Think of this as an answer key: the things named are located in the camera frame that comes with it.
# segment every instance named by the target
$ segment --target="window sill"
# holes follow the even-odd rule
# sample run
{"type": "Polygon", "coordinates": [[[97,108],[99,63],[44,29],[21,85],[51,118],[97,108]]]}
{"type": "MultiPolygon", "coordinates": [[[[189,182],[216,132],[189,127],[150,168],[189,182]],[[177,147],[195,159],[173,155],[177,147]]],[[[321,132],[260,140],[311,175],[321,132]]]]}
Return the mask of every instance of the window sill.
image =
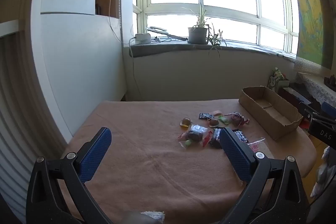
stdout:
{"type": "MultiPolygon", "coordinates": [[[[220,51],[248,51],[248,52],[257,52],[262,54],[269,54],[274,56],[283,57],[291,62],[295,62],[296,55],[288,54],[284,51],[259,46],[256,44],[244,43],[244,42],[234,42],[226,41],[222,43],[220,51]]],[[[133,44],[132,54],[134,58],[144,57],[149,55],[160,54],[164,52],[175,52],[175,51],[193,51],[193,50],[210,50],[211,45],[197,45],[197,44],[188,44],[185,41],[171,41],[171,42],[152,42],[150,44],[133,44]]]]}

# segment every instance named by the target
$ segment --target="yellow and green tapestry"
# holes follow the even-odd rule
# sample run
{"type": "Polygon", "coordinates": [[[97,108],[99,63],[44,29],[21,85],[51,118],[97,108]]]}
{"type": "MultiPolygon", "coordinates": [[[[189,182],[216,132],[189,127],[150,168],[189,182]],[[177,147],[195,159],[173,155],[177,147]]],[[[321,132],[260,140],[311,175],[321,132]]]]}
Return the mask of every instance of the yellow and green tapestry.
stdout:
{"type": "Polygon", "coordinates": [[[297,56],[331,69],[333,24],[329,0],[298,0],[299,45],[297,56]]]}

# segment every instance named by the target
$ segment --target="wooden floor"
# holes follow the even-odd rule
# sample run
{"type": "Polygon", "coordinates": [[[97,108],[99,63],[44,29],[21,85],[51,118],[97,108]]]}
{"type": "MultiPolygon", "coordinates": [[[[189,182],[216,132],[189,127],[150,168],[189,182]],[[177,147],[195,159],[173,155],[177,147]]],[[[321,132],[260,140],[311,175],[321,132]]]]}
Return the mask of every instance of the wooden floor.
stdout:
{"type": "Polygon", "coordinates": [[[321,158],[323,155],[323,151],[327,147],[327,145],[323,143],[322,141],[320,141],[319,139],[313,137],[312,135],[309,135],[309,139],[311,140],[311,142],[313,143],[316,149],[317,157],[316,157],[316,162],[315,162],[314,167],[312,168],[310,173],[304,179],[302,179],[302,183],[306,191],[308,201],[309,203],[311,203],[313,199],[310,198],[310,194],[316,182],[316,170],[324,162],[321,158]]]}

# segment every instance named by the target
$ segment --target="white lace cloth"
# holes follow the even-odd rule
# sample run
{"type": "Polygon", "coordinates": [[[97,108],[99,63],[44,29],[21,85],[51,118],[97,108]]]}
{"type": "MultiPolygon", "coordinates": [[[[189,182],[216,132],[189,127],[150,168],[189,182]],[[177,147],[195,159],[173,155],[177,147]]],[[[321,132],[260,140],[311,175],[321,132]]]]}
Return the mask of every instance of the white lace cloth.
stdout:
{"type": "Polygon", "coordinates": [[[326,102],[336,108],[336,92],[323,83],[322,77],[297,73],[295,81],[304,84],[310,95],[320,104],[326,102]]]}

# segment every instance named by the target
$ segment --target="white power strip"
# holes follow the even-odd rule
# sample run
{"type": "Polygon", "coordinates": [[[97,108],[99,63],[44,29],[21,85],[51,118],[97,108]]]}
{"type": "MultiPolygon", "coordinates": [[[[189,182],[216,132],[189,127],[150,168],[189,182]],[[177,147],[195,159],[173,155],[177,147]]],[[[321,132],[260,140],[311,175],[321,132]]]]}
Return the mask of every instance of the white power strip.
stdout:
{"type": "Polygon", "coordinates": [[[151,42],[151,35],[149,33],[137,33],[135,35],[136,44],[149,44],[151,42]]]}

